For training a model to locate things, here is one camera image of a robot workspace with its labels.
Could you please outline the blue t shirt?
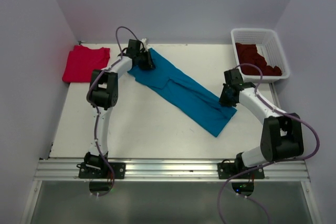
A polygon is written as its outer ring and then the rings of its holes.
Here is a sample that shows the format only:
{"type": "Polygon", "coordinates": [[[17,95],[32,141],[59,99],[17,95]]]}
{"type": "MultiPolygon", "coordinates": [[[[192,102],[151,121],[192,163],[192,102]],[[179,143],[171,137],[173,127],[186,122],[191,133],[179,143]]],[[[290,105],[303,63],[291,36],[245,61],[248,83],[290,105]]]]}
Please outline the blue t shirt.
{"type": "Polygon", "coordinates": [[[150,53],[155,69],[142,70],[136,66],[128,73],[134,76],[136,82],[147,86],[179,108],[212,136],[219,136],[237,110],[234,107],[221,106],[218,96],[186,75],[154,49],[150,49],[150,53]]]}

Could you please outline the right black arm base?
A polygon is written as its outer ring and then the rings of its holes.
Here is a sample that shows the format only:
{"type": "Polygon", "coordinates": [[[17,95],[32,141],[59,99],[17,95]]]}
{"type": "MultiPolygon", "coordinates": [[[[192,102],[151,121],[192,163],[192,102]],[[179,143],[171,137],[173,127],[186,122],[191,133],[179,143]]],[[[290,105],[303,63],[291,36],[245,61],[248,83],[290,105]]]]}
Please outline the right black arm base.
{"type": "Polygon", "coordinates": [[[241,182],[231,180],[231,187],[235,193],[249,197],[254,192],[255,180],[265,179],[265,174],[263,168],[247,172],[254,167],[246,167],[241,156],[239,153],[235,159],[224,159],[217,163],[217,173],[219,179],[227,180],[233,176],[234,179],[240,179],[241,182]]]}

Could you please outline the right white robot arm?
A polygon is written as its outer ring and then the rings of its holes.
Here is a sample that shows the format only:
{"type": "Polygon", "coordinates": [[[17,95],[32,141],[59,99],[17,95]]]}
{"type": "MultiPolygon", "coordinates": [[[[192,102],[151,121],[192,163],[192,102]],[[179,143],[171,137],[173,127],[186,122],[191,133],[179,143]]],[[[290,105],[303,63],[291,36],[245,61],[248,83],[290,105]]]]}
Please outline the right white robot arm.
{"type": "Polygon", "coordinates": [[[219,103],[225,107],[236,107],[241,104],[247,108],[262,124],[259,146],[237,154],[234,172],[240,178],[246,178],[253,167],[267,162],[276,162],[294,158],[303,154],[303,137],[301,123],[294,120],[298,117],[271,104],[251,82],[244,82],[238,69],[224,72],[225,83],[219,103]]]}

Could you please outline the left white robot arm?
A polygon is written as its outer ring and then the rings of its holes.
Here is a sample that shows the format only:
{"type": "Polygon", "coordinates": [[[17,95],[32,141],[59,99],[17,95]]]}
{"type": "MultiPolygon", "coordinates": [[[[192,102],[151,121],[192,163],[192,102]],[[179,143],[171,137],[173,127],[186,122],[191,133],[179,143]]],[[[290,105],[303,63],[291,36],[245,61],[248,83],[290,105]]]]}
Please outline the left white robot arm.
{"type": "Polygon", "coordinates": [[[109,165],[102,160],[108,155],[109,121],[118,101],[118,80],[135,67],[145,71],[155,69],[146,39],[130,39],[128,46],[121,50],[112,65],[92,72],[87,101],[97,114],[94,116],[93,142],[86,159],[93,162],[90,171],[97,178],[104,178],[109,172],[109,165]]]}

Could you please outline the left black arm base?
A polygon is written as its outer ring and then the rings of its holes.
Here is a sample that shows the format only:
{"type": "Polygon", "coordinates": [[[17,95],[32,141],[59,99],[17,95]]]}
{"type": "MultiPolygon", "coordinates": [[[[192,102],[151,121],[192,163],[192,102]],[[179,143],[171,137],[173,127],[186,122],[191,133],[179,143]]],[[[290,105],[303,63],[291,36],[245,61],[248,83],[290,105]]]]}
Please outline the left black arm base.
{"type": "Polygon", "coordinates": [[[76,167],[79,169],[78,177],[89,180],[89,190],[97,197],[109,193],[116,179],[124,179],[126,171],[126,163],[109,162],[106,157],[103,159],[90,153],[76,167]]]}

